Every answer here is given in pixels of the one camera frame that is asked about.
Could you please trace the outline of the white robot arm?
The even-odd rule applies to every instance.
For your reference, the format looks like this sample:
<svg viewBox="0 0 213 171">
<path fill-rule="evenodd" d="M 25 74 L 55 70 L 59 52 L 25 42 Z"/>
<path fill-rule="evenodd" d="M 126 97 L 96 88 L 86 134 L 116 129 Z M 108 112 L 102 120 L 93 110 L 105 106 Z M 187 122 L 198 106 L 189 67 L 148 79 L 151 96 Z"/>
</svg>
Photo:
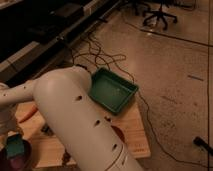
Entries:
<svg viewBox="0 0 213 171">
<path fill-rule="evenodd" d="M 16 127 L 12 108 L 33 101 L 81 171 L 144 171 L 88 96 L 90 74 L 56 69 L 10 88 L 0 83 L 0 135 Z"/>
</svg>

